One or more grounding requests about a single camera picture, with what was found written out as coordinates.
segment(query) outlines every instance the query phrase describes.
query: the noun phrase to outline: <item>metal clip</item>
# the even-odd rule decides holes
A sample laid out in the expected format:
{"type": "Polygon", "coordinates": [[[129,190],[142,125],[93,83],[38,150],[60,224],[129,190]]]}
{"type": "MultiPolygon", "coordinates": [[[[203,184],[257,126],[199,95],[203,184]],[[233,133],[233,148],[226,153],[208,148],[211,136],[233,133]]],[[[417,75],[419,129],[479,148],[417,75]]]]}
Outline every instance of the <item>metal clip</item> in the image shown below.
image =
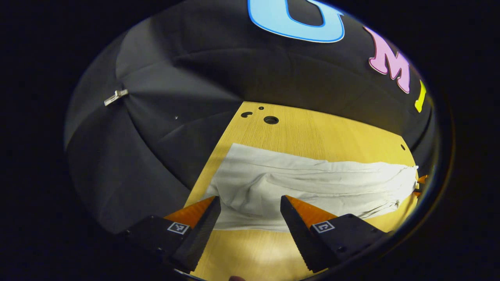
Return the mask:
{"type": "Polygon", "coordinates": [[[129,90],[127,89],[124,89],[124,90],[116,90],[114,91],[114,96],[106,99],[104,101],[104,106],[107,107],[108,105],[110,105],[112,102],[118,100],[119,98],[123,97],[123,96],[126,96],[129,94],[129,90]]]}

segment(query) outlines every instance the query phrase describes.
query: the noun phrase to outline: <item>blue letter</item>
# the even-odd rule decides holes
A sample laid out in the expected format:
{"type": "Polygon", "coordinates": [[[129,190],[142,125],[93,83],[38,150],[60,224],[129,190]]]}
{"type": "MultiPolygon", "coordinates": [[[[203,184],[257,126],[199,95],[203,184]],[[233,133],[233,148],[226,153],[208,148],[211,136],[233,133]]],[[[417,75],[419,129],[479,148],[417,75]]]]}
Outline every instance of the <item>blue letter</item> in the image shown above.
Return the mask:
{"type": "Polygon", "coordinates": [[[248,0],[248,14],[258,27],[269,32],[318,43],[333,43],[344,37],[342,12],[315,0],[307,0],[316,5],[323,17],[323,24],[309,25],[294,20],[288,12],[287,0],[248,0]]]}

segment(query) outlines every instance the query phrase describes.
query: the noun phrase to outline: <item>wooden table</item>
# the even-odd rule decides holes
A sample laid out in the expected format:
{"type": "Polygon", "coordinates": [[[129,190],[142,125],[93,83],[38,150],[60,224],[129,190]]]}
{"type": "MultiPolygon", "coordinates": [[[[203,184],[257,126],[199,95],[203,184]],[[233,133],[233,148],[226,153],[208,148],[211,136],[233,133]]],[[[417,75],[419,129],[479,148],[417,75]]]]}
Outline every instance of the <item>wooden table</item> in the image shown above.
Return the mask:
{"type": "MultiPolygon", "coordinates": [[[[186,206],[202,198],[233,143],[329,162],[415,165],[403,138],[386,130],[306,109],[244,102],[206,162],[186,206]],[[244,112],[252,115],[242,117],[244,112]],[[277,117],[279,122],[267,124],[266,116],[277,117]]],[[[396,211],[366,221],[391,231],[402,224],[416,203],[412,194],[396,211]]],[[[232,275],[246,281],[301,280],[313,275],[290,233],[263,230],[214,230],[191,274],[209,281],[226,281],[232,275]]]]}

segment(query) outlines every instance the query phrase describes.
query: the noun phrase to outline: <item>white cloth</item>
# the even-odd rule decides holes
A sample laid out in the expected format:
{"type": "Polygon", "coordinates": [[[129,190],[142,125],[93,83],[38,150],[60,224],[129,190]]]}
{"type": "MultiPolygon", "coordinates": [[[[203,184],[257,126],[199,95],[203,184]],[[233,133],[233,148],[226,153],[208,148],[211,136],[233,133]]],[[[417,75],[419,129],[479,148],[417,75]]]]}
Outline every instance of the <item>white cloth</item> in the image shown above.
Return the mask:
{"type": "Polygon", "coordinates": [[[214,229],[288,232],[280,213],[289,195],[336,216],[395,211],[416,187],[418,166],[328,162],[233,143],[203,199],[220,196],[214,229]]]}

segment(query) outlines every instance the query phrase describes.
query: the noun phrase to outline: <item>pink letter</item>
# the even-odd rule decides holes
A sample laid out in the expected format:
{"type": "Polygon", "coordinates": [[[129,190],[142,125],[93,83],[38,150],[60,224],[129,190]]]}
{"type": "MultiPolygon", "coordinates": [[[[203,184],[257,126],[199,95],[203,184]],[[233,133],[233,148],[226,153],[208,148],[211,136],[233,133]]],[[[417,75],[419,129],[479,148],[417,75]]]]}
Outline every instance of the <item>pink letter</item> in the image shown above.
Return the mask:
{"type": "Polygon", "coordinates": [[[399,52],[396,53],[396,56],[394,56],[393,50],[391,50],[391,47],[389,47],[387,42],[382,37],[380,37],[380,35],[366,26],[363,27],[371,34],[371,37],[373,37],[373,42],[375,44],[375,57],[371,57],[368,60],[370,66],[374,70],[382,74],[387,74],[387,60],[387,65],[389,65],[390,78],[394,80],[401,72],[399,78],[397,79],[397,85],[405,93],[410,93],[410,64],[408,63],[406,58],[399,52]]]}

